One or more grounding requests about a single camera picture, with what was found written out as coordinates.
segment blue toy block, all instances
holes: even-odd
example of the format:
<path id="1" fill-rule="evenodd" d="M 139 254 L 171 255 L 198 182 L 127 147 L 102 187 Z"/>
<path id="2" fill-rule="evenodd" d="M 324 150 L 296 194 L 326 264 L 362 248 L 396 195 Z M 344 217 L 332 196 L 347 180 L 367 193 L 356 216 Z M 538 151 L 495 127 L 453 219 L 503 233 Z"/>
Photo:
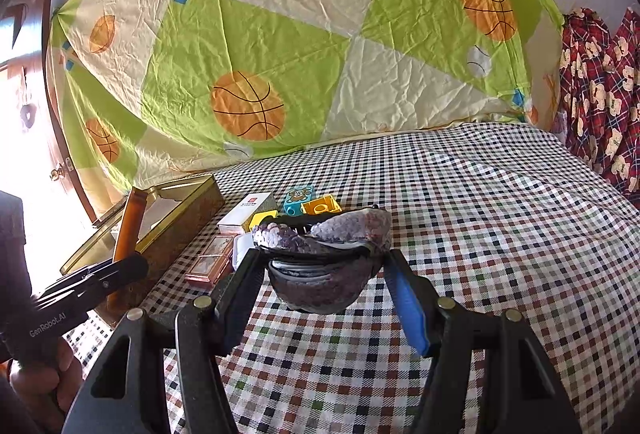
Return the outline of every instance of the blue toy block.
<path id="1" fill-rule="evenodd" d="M 293 187 L 287 190 L 284 196 L 282 209 L 287 216 L 301 216 L 302 204 L 316 198 L 316 190 L 313 185 L 303 187 Z"/>

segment yellow toy block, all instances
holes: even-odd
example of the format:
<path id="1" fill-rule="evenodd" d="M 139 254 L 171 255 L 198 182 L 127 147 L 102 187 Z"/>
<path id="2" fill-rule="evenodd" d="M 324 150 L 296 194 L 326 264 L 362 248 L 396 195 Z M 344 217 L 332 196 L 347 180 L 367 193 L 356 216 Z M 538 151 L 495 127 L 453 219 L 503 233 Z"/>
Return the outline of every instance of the yellow toy block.
<path id="1" fill-rule="evenodd" d="M 276 217 L 278 215 L 277 210 L 269 210 L 266 212 L 258 212 L 254 214 L 254 217 L 251 219 L 251 223 L 249 224 L 249 231 L 253 230 L 254 225 L 259 225 L 260 222 L 267 216 Z"/>
<path id="2" fill-rule="evenodd" d="M 323 212 L 342 212 L 340 205 L 338 205 L 332 194 L 303 203 L 302 210 L 310 216 L 316 216 Z"/>

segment blue gripper pad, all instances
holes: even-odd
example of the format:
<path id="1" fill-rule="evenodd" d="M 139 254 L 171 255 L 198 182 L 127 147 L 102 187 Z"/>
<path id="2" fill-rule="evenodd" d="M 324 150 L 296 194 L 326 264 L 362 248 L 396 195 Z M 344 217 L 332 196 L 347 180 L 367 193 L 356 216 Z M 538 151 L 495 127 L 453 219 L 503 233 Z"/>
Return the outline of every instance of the blue gripper pad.
<path id="1" fill-rule="evenodd" d="M 429 351 L 429 341 L 426 334 L 427 317 L 409 281 L 400 273 L 395 264 L 387 263 L 385 265 L 385 282 L 407 342 L 418 351 L 420 356 L 427 356 L 427 351 Z"/>

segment toy block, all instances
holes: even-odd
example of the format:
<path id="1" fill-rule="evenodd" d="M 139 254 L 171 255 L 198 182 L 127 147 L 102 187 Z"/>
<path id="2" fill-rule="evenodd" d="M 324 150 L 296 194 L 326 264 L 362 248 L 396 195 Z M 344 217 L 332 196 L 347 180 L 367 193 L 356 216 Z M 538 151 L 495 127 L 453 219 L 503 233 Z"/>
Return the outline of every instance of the toy block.
<path id="1" fill-rule="evenodd" d="M 302 204 L 302 211 L 310 216 L 316 216 L 323 212 L 342 212 L 333 194 L 327 194 L 321 198 L 314 199 Z"/>
<path id="2" fill-rule="evenodd" d="M 287 216 L 300 216 L 303 214 L 302 204 L 315 197 L 316 191 L 312 185 L 293 187 L 285 194 L 282 209 Z"/>
<path id="3" fill-rule="evenodd" d="M 251 223 L 249 224 L 249 230 L 253 230 L 256 225 L 262 223 L 262 220 L 267 216 L 276 217 L 278 215 L 277 210 L 269 210 L 266 212 L 256 212 L 254 217 L 251 218 Z"/>

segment small red box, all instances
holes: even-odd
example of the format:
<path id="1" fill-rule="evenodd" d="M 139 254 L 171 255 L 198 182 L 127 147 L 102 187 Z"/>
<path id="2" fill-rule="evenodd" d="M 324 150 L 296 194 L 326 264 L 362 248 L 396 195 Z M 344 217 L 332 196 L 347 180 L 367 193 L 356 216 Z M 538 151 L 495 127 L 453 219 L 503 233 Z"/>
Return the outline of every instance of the small red box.
<path id="1" fill-rule="evenodd" d="M 220 279 L 232 271 L 231 254 L 235 236 L 215 236 L 184 274 L 190 286 L 213 289 Z"/>

